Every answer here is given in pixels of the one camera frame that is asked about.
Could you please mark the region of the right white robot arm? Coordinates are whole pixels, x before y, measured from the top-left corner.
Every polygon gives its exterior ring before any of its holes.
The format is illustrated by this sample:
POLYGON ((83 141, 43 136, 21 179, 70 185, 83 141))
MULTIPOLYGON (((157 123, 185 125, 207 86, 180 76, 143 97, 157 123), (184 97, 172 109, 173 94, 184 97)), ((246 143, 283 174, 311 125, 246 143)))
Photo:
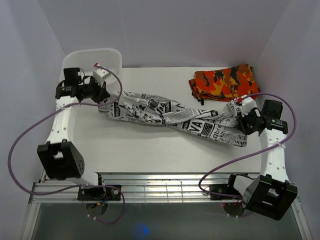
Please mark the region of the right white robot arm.
POLYGON ((279 221, 298 195, 296 186, 290 184, 285 166, 285 144, 288 124, 281 120, 283 104, 265 100, 261 110, 251 97, 240 98, 242 107, 238 116, 238 129, 245 135, 258 133, 261 148, 261 167, 257 178, 247 174, 232 174, 226 185, 226 194, 242 197, 246 210, 279 221))

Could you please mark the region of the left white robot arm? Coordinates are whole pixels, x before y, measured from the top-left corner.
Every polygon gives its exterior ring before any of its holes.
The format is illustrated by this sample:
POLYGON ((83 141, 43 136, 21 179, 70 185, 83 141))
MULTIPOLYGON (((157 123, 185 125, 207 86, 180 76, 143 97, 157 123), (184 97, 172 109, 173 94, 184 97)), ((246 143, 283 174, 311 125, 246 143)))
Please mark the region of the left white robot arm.
POLYGON ((74 129, 83 100, 91 99, 98 104, 110 96, 105 82, 110 74, 96 68, 92 75, 86 76, 78 67, 65 68, 63 74, 64 80, 55 92, 59 112, 54 117, 46 143, 37 147, 37 154, 50 179, 90 185, 88 193, 100 200, 106 195, 106 187, 99 183, 99 175, 85 166, 83 156, 74 145, 74 129))

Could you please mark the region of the newspaper print trousers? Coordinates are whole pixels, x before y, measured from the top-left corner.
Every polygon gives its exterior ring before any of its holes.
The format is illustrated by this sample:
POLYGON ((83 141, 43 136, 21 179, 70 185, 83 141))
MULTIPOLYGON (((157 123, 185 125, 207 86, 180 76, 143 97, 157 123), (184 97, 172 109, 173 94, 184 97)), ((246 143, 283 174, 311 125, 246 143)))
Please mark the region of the newspaper print trousers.
POLYGON ((221 111, 190 108, 162 96, 113 92, 98 107, 98 111, 113 120, 161 126, 186 132, 237 147, 247 146, 247 136, 238 129, 237 116, 241 107, 235 101, 221 111))

